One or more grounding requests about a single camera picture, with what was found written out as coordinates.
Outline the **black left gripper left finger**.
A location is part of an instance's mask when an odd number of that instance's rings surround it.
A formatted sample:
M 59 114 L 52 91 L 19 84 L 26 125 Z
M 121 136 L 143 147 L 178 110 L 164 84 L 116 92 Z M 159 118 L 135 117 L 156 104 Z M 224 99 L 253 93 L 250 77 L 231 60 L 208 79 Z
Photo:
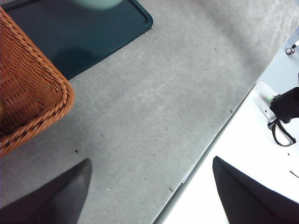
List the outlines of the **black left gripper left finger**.
M 30 194 L 0 209 L 2 224 L 76 224 L 92 177 L 84 159 Z

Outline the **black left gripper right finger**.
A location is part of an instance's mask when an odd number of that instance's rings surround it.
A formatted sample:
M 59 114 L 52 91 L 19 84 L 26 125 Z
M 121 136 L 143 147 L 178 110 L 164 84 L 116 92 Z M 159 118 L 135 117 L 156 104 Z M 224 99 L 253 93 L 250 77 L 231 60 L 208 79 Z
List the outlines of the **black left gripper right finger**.
M 299 204 L 233 167 L 213 158 L 219 198 L 230 224 L 297 224 Z

